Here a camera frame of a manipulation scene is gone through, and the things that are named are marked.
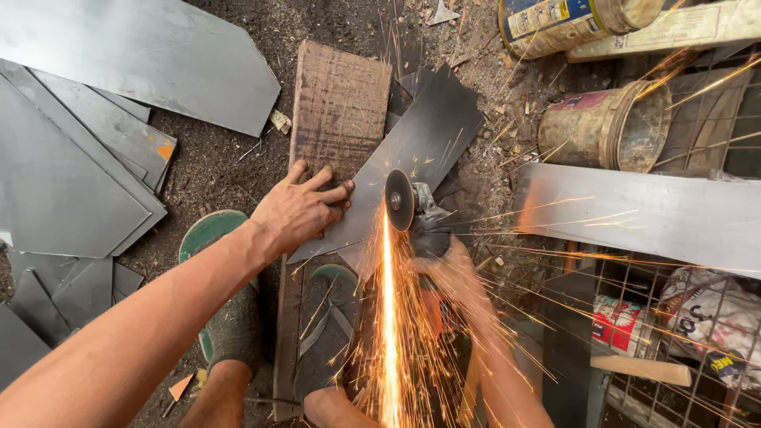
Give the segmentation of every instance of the wood handle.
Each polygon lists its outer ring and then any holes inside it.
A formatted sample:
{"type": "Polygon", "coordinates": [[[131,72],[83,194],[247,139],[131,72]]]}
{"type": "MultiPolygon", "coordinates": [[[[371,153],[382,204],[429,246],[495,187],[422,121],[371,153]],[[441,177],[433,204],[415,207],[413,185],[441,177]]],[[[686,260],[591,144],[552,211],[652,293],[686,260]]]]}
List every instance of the wood handle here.
{"type": "Polygon", "coordinates": [[[625,375],[648,378],[658,382],[672,383],[679,386],[690,386],[693,383],[689,375],[689,367],[683,364],[666,363],[652,359],[634,358],[631,356],[603,355],[593,356],[592,367],[610,370],[625,375]]]}

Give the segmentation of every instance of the wooden stick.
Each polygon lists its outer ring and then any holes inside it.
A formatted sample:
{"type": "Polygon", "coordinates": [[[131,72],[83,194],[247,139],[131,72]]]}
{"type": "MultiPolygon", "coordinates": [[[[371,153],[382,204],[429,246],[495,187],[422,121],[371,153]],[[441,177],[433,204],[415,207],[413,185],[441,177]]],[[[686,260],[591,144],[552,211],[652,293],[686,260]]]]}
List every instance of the wooden stick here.
{"type": "Polygon", "coordinates": [[[682,364],[666,363],[665,361],[634,358],[632,356],[605,355],[593,356],[590,365],[596,369],[610,370],[611,372],[679,386],[690,386],[693,383],[693,378],[689,374],[689,367],[682,364]]]}
{"type": "Polygon", "coordinates": [[[736,137],[736,138],[733,138],[733,139],[729,139],[727,141],[717,142],[715,144],[707,145],[706,147],[701,147],[699,149],[693,149],[693,150],[690,150],[688,152],[684,152],[681,155],[672,156],[672,157],[670,157],[670,158],[668,158],[666,160],[660,161],[657,164],[653,165],[653,168],[659,167],[659,166],[661,166],[663,164],[667,164],[668,162],[671,162],[671,161],[676,161],[679,158],[683,158],[683,157],[685,157],[687,155],[691,155],[692,153],[695,153],[695,152],[700,152],[702,150],[713,149],[714,147],[719,147],[720,145],[727,144],[729,142],[740,141],[742,139],[746,139],[746,138],[750,138],[750,137],[754,137],[754,136],[761,136],[761,131],[759,131],[757,133],[748,134],[746,136],[741,136],[741,137],[736,137]]]}

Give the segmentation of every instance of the hand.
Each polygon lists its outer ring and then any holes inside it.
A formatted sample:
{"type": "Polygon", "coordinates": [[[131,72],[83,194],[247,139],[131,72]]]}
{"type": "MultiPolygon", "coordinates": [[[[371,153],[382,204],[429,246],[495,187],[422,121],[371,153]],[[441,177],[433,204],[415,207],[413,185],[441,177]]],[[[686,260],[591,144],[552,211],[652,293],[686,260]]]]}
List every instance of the hand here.
{"type": "Polygon", "coordinates": [[[441,291],[467,311],[480,311],[485,305],[491,308],[467,248],[454,235],[450,237],[449,250],[440,260],[417,257],[412,264],[418,272],[429,275],[441,291]]]}
{"type": "Polygon", "coordinates": [[[321,235],[325,226],[340,220],[351,205],[345,199],[354,190],[353,181],[347,180],[335,189],[318,192],[317,189],[333,177],[333,169],[325,167],[304,184],[299,184],[301,175],[308,168],[305,160],[296,161],[288,176],[269,191],[251,215],[250,221],[272,235],[274,257],[321,235]]]}

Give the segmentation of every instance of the forearm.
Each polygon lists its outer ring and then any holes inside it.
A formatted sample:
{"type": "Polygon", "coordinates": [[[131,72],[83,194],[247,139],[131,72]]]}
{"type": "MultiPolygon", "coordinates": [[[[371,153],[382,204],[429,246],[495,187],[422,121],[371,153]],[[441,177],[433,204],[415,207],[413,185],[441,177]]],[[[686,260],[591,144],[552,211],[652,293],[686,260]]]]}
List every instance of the forearm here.
{"type": "Polygon", "coordinates": [[[207,320],[277,256],[271,240],[248,221],[93,320],[0,394],[0,426],[126,426],[207,320]]]}
{"type": "Polygon", "coordinates": [[[473,335],[473,352],[481,364],[479,378],[490,426],[513,428],[552,427],[542,404],[518,368],[513,348],[494,309],[484,295],[471,305],[468,325],[473,335]]]}

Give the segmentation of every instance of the orange paint mark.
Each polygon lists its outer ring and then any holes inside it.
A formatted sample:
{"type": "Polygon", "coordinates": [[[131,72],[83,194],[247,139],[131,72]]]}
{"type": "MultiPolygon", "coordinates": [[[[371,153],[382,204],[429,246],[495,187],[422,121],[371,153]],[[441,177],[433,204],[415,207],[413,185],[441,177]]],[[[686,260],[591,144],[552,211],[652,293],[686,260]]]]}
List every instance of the orange paint mark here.
{"type": "Polygon", "coordinates": [[[169,158],[172,157],[172,152],[174,152],[174,147],[172,145],[167,144],[158,148],[158,154],[166,160],[169,160],[169,158]]]}

